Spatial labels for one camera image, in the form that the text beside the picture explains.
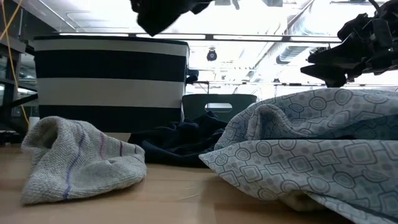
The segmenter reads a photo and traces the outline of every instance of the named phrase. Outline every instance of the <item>table surface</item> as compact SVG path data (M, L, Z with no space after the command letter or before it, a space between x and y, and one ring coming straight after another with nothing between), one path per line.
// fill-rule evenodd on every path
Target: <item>table surface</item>
M252 198L209 169L161 165L148 165L147 177L124 190L23 207L19 199L29 169L30 156L18 146L0 148L0 223L350 223L328 210L298 213Z

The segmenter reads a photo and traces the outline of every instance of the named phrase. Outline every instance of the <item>black and white stripe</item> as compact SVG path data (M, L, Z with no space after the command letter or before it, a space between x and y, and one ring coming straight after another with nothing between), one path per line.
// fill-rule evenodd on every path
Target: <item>black and white stripe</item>
M41 118L88 121L117 136L181 120L185 42L50 36L35 50Z

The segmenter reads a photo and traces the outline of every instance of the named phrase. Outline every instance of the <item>gray towel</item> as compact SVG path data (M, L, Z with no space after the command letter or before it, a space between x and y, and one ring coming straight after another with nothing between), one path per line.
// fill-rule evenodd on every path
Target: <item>gray towel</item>
M33 153L23 204L87 198L126 188L146 175L141 147L84 121L44 118L28 132L22 149Z

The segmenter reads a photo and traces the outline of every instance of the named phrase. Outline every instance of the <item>yellow cable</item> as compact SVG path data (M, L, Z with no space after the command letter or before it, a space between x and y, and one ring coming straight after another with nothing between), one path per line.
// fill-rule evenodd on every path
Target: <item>yellow cable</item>
M19 10L19 8L21 6L21 3L22 3L22 0L19 1L19 4L18 4L18 6L16 8L16 11L14 11L13 16L11 17L9 23L7 23L6 10L4 8L4 1L2 2L2 18L4 20L4 25L5 25L5 29L4 29L3 33L6 34L7 45L8 45L8 54L9 54L10 64L11 64L11 71L12 71L12 76L14 77L15 88L17 90L17 94L18 94L18 81L17 81L17 77L16 77L16 73L15 73L14 62L12 61L12 52L11 52L10 40L9 40L9 36L8 36L8 27L12 23L13 19L15 18L14 14L17 14L16 12ZM24 114L26 123L29 126L29 120L27 119L24 105L21 105L21 108L22 108L22 113Z

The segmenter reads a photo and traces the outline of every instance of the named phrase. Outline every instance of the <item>laundry basket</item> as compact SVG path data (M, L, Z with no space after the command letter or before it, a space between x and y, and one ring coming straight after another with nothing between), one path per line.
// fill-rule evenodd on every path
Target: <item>laundry basket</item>
M123 140L182 118L186 42L54 35L36 38L35 51L41 118L87 121Z
M195 119L212 111L221 121L229 122L256 101L257 97L249 94L191 94L182 97L182 106L185 118Z

